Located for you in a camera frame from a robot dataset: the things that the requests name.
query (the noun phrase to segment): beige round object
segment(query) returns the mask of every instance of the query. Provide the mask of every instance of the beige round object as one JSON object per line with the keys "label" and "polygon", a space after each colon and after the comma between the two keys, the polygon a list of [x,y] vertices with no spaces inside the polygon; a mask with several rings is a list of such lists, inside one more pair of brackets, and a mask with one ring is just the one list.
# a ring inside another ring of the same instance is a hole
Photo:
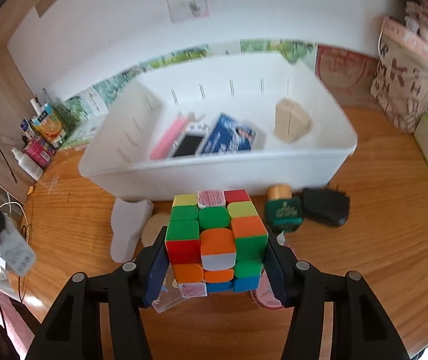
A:
{"label": "beige round object", "polygon": [[292,188],[288,184],[277,184],[267,189],[267,200],[292,199]]}
{"label": "beige round object", "polygon": [[141,240],[144,247],[152,246],[154,244],[155,239],[160,233],[160,230],[163,228],[163,226],[167,226],[169,223],[170,217],[171,216],[169,214],[161,212],[159,214],[153,215],[147,220],[144,228],[142,229]]}

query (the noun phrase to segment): black plug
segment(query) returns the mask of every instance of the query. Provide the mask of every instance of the black plug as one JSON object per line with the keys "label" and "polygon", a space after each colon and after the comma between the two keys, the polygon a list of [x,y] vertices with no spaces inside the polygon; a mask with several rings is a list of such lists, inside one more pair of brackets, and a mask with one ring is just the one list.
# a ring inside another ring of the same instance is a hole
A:
{"label": "black plug", "polygon": [[304,188],[301,193],[304,216],[329,227],[340,227],[349,218],[351,199],[329,188]]}

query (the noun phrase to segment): blue card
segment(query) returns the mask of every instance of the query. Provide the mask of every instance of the blue card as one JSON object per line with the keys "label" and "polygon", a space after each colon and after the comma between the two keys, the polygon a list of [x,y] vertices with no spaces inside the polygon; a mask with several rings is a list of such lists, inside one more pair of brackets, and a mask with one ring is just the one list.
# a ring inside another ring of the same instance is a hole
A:
{"label": "blue card", "polygon": [[256,132],[226,114],[220,114],[200,154],[234,154],[251,150]]}

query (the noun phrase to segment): green perfume bottle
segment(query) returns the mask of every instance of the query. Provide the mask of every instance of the green perfume bottle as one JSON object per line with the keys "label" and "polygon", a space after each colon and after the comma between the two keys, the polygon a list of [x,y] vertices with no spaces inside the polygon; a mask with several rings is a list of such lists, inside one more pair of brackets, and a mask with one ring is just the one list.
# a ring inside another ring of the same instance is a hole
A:
{"label": "green perfume bottle", "polygon": [[268,225],[275,234],[292,232],[304,221],[302,202],[292,197],[292,189],[287,184],[277,184],[267,190],[264,205]]}

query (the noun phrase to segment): yellow cube tile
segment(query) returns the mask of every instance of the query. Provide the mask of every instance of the yellow cube tile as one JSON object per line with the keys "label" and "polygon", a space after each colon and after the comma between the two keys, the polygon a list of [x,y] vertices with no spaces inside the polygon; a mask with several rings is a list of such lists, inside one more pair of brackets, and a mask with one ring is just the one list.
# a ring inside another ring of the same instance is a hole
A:
{"label": "yellow cube tile", "polygon": [[197,194],[189,193],[187,195],[176,195],[174,197],[174,203],[172,203],[172,207],[174,206],[196,206],[197,205]]}
{"label": "yellow cube tile", "polygon": [[242,218],[244,216],[258,215],[256,208],[252,202],[233,202],[227,206],[231,219]]}

